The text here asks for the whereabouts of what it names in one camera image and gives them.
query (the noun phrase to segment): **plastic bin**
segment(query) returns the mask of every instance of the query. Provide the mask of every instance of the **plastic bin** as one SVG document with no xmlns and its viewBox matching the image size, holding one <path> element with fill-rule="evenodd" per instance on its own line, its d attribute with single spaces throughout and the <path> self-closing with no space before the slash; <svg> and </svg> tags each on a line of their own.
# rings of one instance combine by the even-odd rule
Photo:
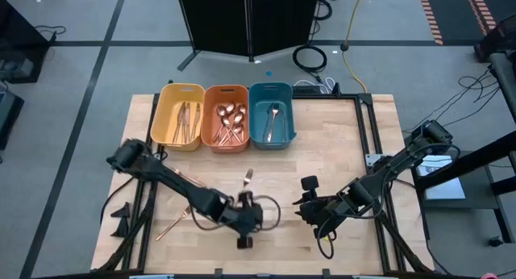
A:
<svg viewBox="0 0 516 279">
<path fill-rule="evenodd" d="M 183 104 L 189 103 L 189 132 L 192 135 L 195 124 L 197 106 L 199 105 L 199 120 L 193 137 L 183 143 L 182 127 L 177 131 L 177 141 L 173 142 L 178 124 L 177 116 Z M 193 151 L 201 143 L 202 108 L 204 104 L 204 89 L 200 85 L 172 83 L 161 90 L 160 100 L 156 108 L 154 122 L 151 128 L 151 138 L 154 142 L 168 146 L 176 151 Z"/>
<path fill-rule="evenodd" d="M 292 87 L 284 82 L 255 84 L 249 90 L 249 132 L 252 142 L 261 150 L 287 148 L 296 137 L 293 129 Z M 273 121 L 272 107 L 279 111 Z M 270 143 L 267 135 L 273 129 Z"/>
<path fill-rule="evenodd" d="M 237 153 L 242 152 L 249 145 L 249 106 L 248 106 L 249 92 L 241 85 L 215 85 L 206 90 L 204 96 L 204 111 L 205 117 L 202 122 L 202 142 L 211 148 L 211 151 L 217 153 Z M 242 143 L 233 139 L 232 144 L 224 144 L 219 146 L 218 142 L 214 142 L 213 138 L 217 134 L 220 127 L 220 118 L 217 115 L 217 106 L 226 105 L 233 102 L 237 106 L 242 104 L 246 108 L 246 115 L 243 119 L 243 139 L 239 134 Z M 232 122 L 235 114 L 229 117 Z"/>
</svg>

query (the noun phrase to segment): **copper fork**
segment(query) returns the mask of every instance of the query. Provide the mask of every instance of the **copper fork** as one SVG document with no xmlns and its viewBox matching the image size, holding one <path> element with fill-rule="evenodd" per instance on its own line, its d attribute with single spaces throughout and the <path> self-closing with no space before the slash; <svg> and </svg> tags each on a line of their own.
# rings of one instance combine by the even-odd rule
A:
<svg viewBox="0 0 516 279">
<path fill-rule="evenodd" d="M 170 226 L 168 226 L 166 229 L 164 229 L 164 231 L 162 231 L 157 237 L 156 237 L 156 241 L 160 240 L 161 238 L 163 238 L 163 236 L 165 236 L 169 231 L 170 229 L 172 229 L 175 225 L 177 225 L 177 223 L 179 223 L 182 219 L 186 218 L 187 216 L 190 215 L 190 213 L 192 212 L 192 208 L 190 206 L 187 206 L 185 208 L 185 210 L 183 210 L 183 213 L 181 214 L 181 216 L 179 218 L 177 218 L 173 223 L 170 224 Z"/>
</svg>

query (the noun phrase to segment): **orange bin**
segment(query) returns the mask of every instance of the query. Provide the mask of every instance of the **orange bin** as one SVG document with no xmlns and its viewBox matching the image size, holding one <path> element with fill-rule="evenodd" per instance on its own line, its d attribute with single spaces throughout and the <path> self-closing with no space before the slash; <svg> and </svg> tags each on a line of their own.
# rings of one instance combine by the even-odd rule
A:
<svg viewBox="0 0 516 279">
<path fill-rule="evenodd" d="M 206 90 L 204 95 L 204 110 L 202 116 L 202 130 L 201 137 L 202 142 L 211 148 L 211 151 L 217 153 L 237 153 L 242 152 L 249 145 L 249 105 L 248 105 L 249 92 L 244 86 L 241 85 L 215 85 Z M 236 109 L 238 105 L 245 106 L 246 114 L 243 116 L 243 134 L 239 134 L 239 138 L 242 143 L 239 143 L 236 139 L 232 139 L 232 144 L 225 143 L 219 145 L 218 141 L 214 141 L 214 137 L 217 134 L 221 126 L 221 119 L 217 115 L 217 106 L 226 106 L 228 103 L 233 102 Z M 228 116 L 230 122 L 233 123 L 235 113 Z M 223 136 L 227 133 L 227 129 L 223 127 L 221 133 Z"/>
<path fill-rule="evenodd" d="M 193 151 L 197 149 L 201 144 L 203 103 L 204 89 L 200 85 L 181 83 L 166 85 L 161 90 L 152 123 L 152 140 L 168 146 L 171 150 Z M 184 113 L 188 113 L 188 122 L 180 117 L 183 105 L 189 106 L 186 108 L 189 110 L 183 110 Z"/>
</svg>

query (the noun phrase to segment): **wooden tabletop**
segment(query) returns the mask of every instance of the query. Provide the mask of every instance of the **wooden tabletop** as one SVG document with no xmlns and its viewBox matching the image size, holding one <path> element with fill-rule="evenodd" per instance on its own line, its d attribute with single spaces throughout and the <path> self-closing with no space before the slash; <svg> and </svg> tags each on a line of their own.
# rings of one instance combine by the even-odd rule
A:
<svg viewBox="0 0 516 279">
<path fill-rule="evenodd" d="M 127 116 L 122 141 L 128 138 L 145 140 L 152 110 L 152 95 L 135 95 Z M 384 153 L 394 154 L 404 147 L 402 132 L 392 95 L 373 95 L 377 125 Z M 301 178 L 316 175 L 320 187 L 318 195 L 332 195 L 355 177 L 365 175 L 360 146 L 356 111 L 348 100 L 293 100 L 295 129 L 298 136 L 289 148 L 282 151 L 260 151 L 253 146 L 239 154 L 214 154 L 201 146 L 195 152 L 171 152 L 164 162 L 184 174 L 203 181 L 212 188 L 236 195 L 249 168 L 254 176 L 248 188 L 255 194 L 266 194 L 281 205 L 281 223 L 272 231 L 253 234 L 254 248 L 238 250 L 237 233 L 229 228 L 202 231 L 191 216 L 176 225 L 163 239 L 155 241 L 187 207 L 187 201 L 173 190 L 159 184 L 156 209 L 148 246 L 146 273 L 223 273 L 321 274 L 330 269 L 332 274 L 382 274 L 374 222 L 347 219 L 337 229 L 335 257 L 325 259 L 318 250 L 311 226 L 294 214 L 292 206 L 302 195 Z M 368 141 L 374 153 L 368 126 L 367 110 L 363 106 L 368 127 Z M 115 173 L 110 191 L 117 189 L 128 176 Z M 409 172 L 401 179 L 412 181 Z M 114 196 L 106 208 L 92 268 L 107 261 L 122 239 L 111 237 L 119 219 L 109 216 L 132 203 L 136 183 Z M 400 233 L 422 262 L 433 268 L 427 252 L 418 199 L 413 189 L 394 184 L 393 203 Z M 272 203 L 260 201 L 264 208 L 264 227 L 277 214 Z M 201 221 L 210 226 L 205 219 Z M 137 258 L 140 236 L 135 240 L 133 258 Z M 392 241 L 385 231 L 391 269 L 396 269 Z M 328 250 L 328 243 L 322 242 Z M 131 262 L 135 267 L 136 260 Z"/>
</svg>

